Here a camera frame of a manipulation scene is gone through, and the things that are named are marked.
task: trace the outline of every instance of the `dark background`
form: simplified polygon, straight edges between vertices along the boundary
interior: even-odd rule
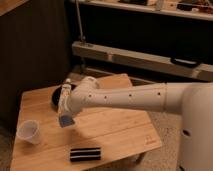
[[[70,71],[63,1],[30,0],[0,17],[0,124],[15,131],[21,93]]]

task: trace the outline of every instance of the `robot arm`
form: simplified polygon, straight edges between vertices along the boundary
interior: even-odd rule
[[[121,89],[99,89],[98,81],[86,77],[64,103],[74,117],[84,107],[116,107],[157,112],[181,113],[184,91],[191,83],[160,83]]]
[[[84,107],[105,106],[182,114],[177,170],[213,170],[213,83],[152,84],[105,90],[99,89],[95,78],[86,77],[67,94],[67,97],[62,97],[63,103],[59,101],[62,127],[72,124],[72,118]]]

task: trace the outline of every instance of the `shelf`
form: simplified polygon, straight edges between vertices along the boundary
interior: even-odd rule
[[[136,5],[128,3],[120,3],[118,0],[79,0],[80,4],[94,5],[100,7],[109,7],[137,12],[155,13],[161,15],[171,15],[177,17],[194,18],[201,20],[213,21],[213,14],[199,12],[197,8],[193,8],[192,11],[183,11],[177,9],[177,0],[165,0],[162,1],[162,5],[157,3],[157,0],[149,0],[147,5]]]
[[[75,41],[72,44],[75,56],[105,61],[135,68],[147,69],[161,73],[173,74],[205,81],[213,81],[213,67],[200,64],[195,68],[187,68],[171,63],[169,57],[129,51],[95,44],[82,44]]]

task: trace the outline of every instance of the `cup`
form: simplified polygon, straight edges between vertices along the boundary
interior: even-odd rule
[[[26,120],[22,122],[17,129],[16,135],[20,140],[27,141],[34,145],[41,142],[39,123],[35,120]]]

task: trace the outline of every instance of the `table top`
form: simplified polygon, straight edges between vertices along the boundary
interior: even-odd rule
[[[130,87],[126,74],[99,79],[101,88]],[[74,126],[61,128],[51,107],[57,86],[24,92],[18,125],[28,119],[40,123],[42,142],[31,145],[15,138],[11,170],[75,171],[93,168],[162,146],[145,111],[118,108],[85,108]],[[101,160],[69,161],[71,148],[101,147]]]

